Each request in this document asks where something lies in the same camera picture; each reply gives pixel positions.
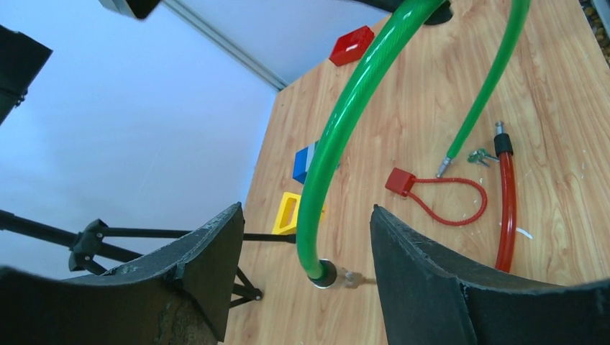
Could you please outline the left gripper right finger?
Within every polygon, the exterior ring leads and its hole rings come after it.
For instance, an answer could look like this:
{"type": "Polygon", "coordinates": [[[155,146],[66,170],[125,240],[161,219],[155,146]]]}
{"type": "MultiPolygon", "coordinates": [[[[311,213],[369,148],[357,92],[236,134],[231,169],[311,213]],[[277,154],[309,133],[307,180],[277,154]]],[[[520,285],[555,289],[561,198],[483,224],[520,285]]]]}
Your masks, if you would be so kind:
{"type": "Polygon", "coordinates": [[[560,286],[496,270],[374,206],[370,235],[390,344],[607,344],[609,281],[560,286]]]}

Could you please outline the red padlock with thin cable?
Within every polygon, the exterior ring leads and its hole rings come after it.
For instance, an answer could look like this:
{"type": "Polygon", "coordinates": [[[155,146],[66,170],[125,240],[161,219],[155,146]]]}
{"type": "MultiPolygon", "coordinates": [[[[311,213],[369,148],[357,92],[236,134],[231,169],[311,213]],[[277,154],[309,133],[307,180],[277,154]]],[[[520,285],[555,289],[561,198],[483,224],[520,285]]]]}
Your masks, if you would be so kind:
{"type": "Polygon", "coordinates": [[[393,168],[386,178],[384,188],[402,198],[410,199],[418,204],[434,221],[445,226],[467,226],[481,218],[488,207],[488,194],[477,181],[459,177],[419,178],[414,173],[393,168]],[[472,206],[459,205],[460,196],[453,192],[464,192],[475,197],[474,213],[463,213],[457,218],[449,219],[458,211],[473,210],[472,206]]]}

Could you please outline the small key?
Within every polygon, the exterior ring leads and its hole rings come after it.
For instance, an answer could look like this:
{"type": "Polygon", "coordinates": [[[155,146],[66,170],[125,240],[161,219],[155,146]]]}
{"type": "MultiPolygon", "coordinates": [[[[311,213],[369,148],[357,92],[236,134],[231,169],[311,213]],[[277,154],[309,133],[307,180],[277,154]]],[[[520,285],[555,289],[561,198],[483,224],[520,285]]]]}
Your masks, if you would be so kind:
{"type": "Polygon", "coordinates": [[[480,148],[477,149],[475,151],[472,151],[467,158],[467,161],[469,163],[473,163],[473,164],[477,164],[477,165],[482,165],[484,167],[490,167],[490,163],[491,162],[500,162],[500,159],[497,157],[494,157],[492,154],[490,154],[486,149],[484,148],[480,148]]]}

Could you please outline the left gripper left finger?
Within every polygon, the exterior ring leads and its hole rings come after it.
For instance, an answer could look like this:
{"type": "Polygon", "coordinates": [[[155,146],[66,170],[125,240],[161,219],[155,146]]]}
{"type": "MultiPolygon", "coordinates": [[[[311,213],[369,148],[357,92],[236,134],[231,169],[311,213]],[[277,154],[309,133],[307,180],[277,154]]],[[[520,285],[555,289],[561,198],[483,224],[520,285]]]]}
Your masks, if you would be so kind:
{"type": "Polygon", "coordinates": [[[223,341],[245,220],[235,203],[202,227],[102,275],[1,268],[3,344],[223,341]]]}

